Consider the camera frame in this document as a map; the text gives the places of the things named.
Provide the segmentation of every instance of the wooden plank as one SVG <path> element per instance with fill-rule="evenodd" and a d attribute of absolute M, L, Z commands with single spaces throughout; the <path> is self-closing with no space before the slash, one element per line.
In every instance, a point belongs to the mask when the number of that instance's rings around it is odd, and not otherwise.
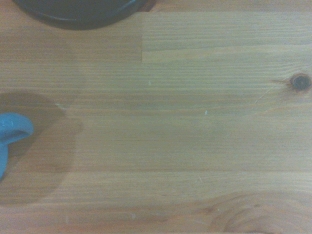
<path fill-rule="evenodd" d="M 0 233 L 311 230 L 311 94 L 270 81 L 311 72 L 310 16 L 134 17 L 142 62 L 92 59 L 106 29 L 2 28 L 1 112 L 36 131 L 10 145 Z"/>

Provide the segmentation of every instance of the light brown wood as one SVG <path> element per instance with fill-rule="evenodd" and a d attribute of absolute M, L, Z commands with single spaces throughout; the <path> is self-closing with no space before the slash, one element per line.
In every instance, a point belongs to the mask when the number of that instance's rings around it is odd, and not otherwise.
<path fill-rule="evenodd" d="M 86 32 L 0 5 L 1 113 L 35 126 L 9 146 L 0 233 L 312 230 L 312 94 L 272 82 L 312 74 L 310 14 Z"/>
<path fill-rule="evenodd" d="M 310 12 L 306 0 L 156 0 L 152 12 L 269 11 Z"/>

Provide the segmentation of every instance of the tabletop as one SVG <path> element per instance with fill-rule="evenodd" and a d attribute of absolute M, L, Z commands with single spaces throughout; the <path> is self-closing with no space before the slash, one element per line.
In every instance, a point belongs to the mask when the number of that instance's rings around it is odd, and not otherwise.
<path fill-rule="evenodd" d="M 312 3 L 159 0 L 104 28 L 0 0 L 0 233 L 312 230 Z"/>

